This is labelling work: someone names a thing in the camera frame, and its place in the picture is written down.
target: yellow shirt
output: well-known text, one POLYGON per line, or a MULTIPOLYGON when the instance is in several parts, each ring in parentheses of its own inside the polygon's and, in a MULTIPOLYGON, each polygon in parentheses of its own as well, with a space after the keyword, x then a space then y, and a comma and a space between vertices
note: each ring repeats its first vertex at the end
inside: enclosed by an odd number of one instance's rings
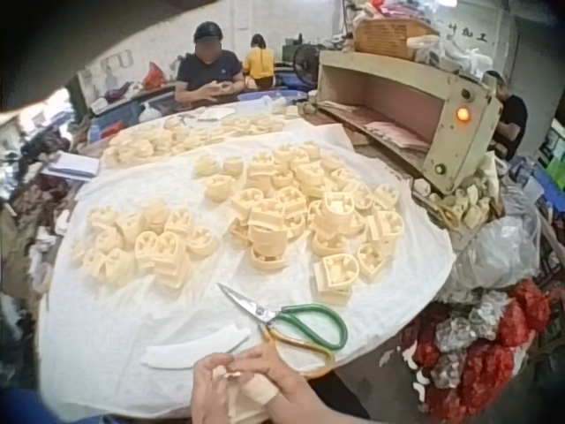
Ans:
POLYGON ((275 53, 269 47, 253 47, 244 60, 244 71, 254 80, 275 75, 275 53))

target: fan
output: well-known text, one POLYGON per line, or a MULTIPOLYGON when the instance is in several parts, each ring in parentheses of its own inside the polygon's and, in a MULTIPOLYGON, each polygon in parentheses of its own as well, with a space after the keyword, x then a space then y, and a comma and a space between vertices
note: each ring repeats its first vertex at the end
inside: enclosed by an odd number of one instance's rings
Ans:
POLYGON ((320 51, 324 46, 320 44, 302 44, 294 53, 292 69, 299 80, 308 87, 318 86, 318 67, 320 65, 320 51))

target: black cap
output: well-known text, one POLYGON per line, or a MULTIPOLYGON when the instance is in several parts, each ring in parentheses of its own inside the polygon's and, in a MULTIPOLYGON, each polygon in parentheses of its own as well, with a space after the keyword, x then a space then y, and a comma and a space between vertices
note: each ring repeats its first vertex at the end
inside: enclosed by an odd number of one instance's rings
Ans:
POLYGON ((491 77, 495 77, 496 80, 498 81, 499 85, 501 86, 506 86, 506 80, 504 79, 504 77, 502 77, 502 75, 500 75, 499 72, 491 70, 491 71, 486 71, 485 72, 486 75, 490 75, 491 77))
POLYGON ((218 41, 223 38, 222 30, 218 24, 211 21, 202 22, 194 31, 194 43, 200 41, 218 41))

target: green scissors handle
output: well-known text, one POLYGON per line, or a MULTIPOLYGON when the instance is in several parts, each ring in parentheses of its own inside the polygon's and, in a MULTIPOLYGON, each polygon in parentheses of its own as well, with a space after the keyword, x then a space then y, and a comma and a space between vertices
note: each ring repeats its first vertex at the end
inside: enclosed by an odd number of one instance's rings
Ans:
POLYGON ((332 311, 329 307, 324 307, 318 303, 309 303, 305 305, 295 305, 291 307, 283 307, 281 312, 276 316, 275 320, 284 321, 290 324, 295 329, 301 331, 306 337, 312 340, 315 344, 325 347, 330 351, 339 351, 347 343, 347 326, 342 317, 336 312, 332 311), (339 330, 339 343, 333 344, 328 342, 323 337, 320 337, 314 330, 300 321, 297 314, 322 314, 329 318, 339 330))

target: scissors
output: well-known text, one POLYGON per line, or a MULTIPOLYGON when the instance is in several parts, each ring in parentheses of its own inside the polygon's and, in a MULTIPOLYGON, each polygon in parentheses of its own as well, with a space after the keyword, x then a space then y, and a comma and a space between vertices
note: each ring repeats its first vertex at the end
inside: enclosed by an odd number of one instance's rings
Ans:
POLYGON ((316 352, 324 356, 324 366, 316 371, 306 374, 305 377, 307 379, 322 377, 334 369, 334 351, 342 349, 347 343, 348 337, 347 326, 345 325, 342 317, 336 312, 332 311, 329 307, 325 307, 318 303, 282 307, 280 310, 267 309, 242 294, 239 294, 237 291, 232 290, 230 287, 223 284, 218 284, 218 286, 220 286, 220 289, 226 296, 228 296, 228 298, 260 322, 259 328, 267 343, 273 345, 275 341, 278 340, 279 342, 287 345, 306 349, 307 351, 316 352), (325 315, 337 327, 339 331, 339 343, 333 344, 323 337, 320 337, 314 330, 310 329, 310 327, 300 321, 296 317, 297 314, 325 315), (310 341, 297 340, 295 338, 285 336, 283 333, 273 328, 273 323, 275 321, 286 322, 295 329, 299 330, 310 341))

